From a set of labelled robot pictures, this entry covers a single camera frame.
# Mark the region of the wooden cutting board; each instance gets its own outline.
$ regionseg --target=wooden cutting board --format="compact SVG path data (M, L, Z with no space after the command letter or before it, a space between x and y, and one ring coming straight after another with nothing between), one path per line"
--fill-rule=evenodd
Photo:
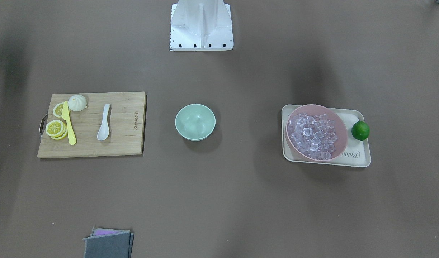
M56 119L64 121L61 118L56 118L52 109L55 105L67 101L76 94L83 95L87 100L87 108L84 110L70 111L77 143L69 145L68 137L61 140L51 139L44 131L41 144L39 144L39 158L119 156L142 153L146 93L53 94L46 124ZM110 133L107 139L100 142L97 139L97 133L102 123L103 106L108 103L111 104L108 115Z

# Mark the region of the mint green bowl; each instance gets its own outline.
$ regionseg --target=mint green bowl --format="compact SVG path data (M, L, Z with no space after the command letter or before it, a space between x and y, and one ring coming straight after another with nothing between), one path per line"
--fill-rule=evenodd
M178 133L194 142L207 138L213 132L215 124L215 114L201 104L187 105L175 117Z

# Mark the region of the spoon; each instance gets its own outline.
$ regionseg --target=spoon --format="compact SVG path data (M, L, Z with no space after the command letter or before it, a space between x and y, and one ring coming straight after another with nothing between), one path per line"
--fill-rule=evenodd
M102 125L100 126L100 129L98 130L97 139L98 140L105 140L108 138L109 135L109 127L108 127L108 111L110 104L106 104L103 108L103 117L102 117Z

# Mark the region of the knife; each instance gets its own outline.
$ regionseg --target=knife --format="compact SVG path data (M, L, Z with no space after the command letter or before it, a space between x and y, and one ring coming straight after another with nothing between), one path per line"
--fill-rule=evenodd
M68 101L65 101L65 103L63 104L62 118L65 121L67 121L68 142L70 145L75 145L76 144L76 136L75 136L75 132L73 131L73 126L71 125L70 112L68 109Z

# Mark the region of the gray cloth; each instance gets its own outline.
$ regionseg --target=gray cloth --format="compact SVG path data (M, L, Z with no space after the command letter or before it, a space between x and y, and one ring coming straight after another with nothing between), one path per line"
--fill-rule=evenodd
M83 239L84 258L130 258L133 238L129 230L94 229Z

